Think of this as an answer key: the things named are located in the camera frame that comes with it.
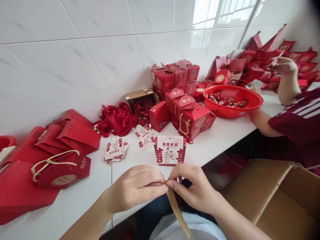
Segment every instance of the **gold ribbon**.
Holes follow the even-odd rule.
[[[186,224],[186,221],[184,220],[182,213],[180,211],[180,208],[178,206],[176,197],[174,196],[174,193],[171,188],[167,191],[167,196],[171,205],[171,208],[173,210],[174,215],[176,216],[180,226],[182,227],[183,231],[185,232],[188,239],[190,239],[190,229],[188,228],[188,225]]]
[[[32,174],[33,174],[32,180],[33,180],[34,182],[37,182],[37,181],[38,181],[38,180],[37,180],[37,176],[41,175],[40,172],[41,172],[42,170],[44,170],[49,164],[54,164],[54,165],[69,164],[69,165],[76,166],[77,164],[76,164],[76,163],[72,163],[72,162],[61,162],[61,163],[60,163],[60,162],[54,162],[54,161],[57,161],[57,160],[60,159],[60,158],[58,158],[58,159],[56,159],[56,160],[54,160],[54,161],[51,161],[52,158],[55,158],[55,157],[57,157],[57,156],[60,156],[60,155],[62,155],[62,154],[68,153],[68,152],[70,152],[70,153],[71,153],[71,152],[75,152],[75,153],[77,153],[78,156],[80,155],[80,152],[79,152],[78,150],[69,150],[69,151],[66,151],[66,152],[63,152],[63,153],[59,153],[59,154],[54,155],[54,156],[52,156],[52,157],[50,157],[50,158],[48,158],[48,159],[46,159],[46,160],[43,160],[43,161],[40,161],[40,162],[36,163],[36,164],[33,165],[33,167],[30,169],[31,172],[32,172]],[[40,163],[43,163],[43,162],[47,162],[47,164],[44,165],[39,171],[36,172],[36,170],[35,170],[36,166],[38,166]]]

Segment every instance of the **cartoon couple illustration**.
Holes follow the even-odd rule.
[[[178,164],[177,155],[173,151],[169,151],[169,148],[162,155],[163,164]]]

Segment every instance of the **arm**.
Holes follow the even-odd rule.
[[[88,211],[60,240],[98,240],[103,229],[117,212],[153,200],[168,190],[161,172],[151,166],[130,168],[105,190]]]
[[[271,119],[271,116],[262,109],[250,111],[250,116],[253,124],[259,129],[262,135],[266,137],[283,136],[283,134],[277,132],[272,127],[270,127],[268,121]]]
[[[179,176],[192,182],[189,189],[173,180]],[[174,167],[167,186],[176,191],[191,207],[211,214],[228,240],[271,240],[213,189],[200,167],[179,163]]]
[[[278,96],[282,105],[289,106],[301,94],[298,84],[298,67],[290,58],[279,57],[278,63],[275,65],[275,72],[282,74],[278,87]]]

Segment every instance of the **white tile wall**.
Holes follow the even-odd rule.
[[[302,0],[2,0],[0,135],[21,137],[69,108],[95,119],[102,104],[151,87],[153,63],[187,58],[203,80],[215,56],[258,30],[265,43],[284,23],[280,41],[320,50],[308,13]]]

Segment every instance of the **white countertop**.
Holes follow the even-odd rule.
[[[271,116],[279,113],[284,106],[280,105],[277,94],[262,91],[264,105],[262,109]],[[212,128],[199,134],[193,144],[187,144],[185,163],[203,166],[236,142],[254,131],[256,127],[247,114],[237,119],[217,118]],[[155,136],[179,136],[177,130],[168,124],[166,128]],[[27,213],[10,223],[0,226],[0,239],[32,239],[57,240],[78,218],[95,202],[100,194],[111,186],[129,168],[149,164],[159,168],[165,178],[168,178],[173,167],[158,166],[153,146],[141,152],[138,138],[130,133],[123,137],[131,145],[127,155],[120,162],[108,166],[103,162],[107,143],[116,136],[102,138],[100,149],[88,155],[91,158],[90,176],[66,190],[61,190],[55,202],[48,207]],[[130,215],[137,212],[145,204],[136,206],[129,211],[117,213],[104,229],[107,232]]]

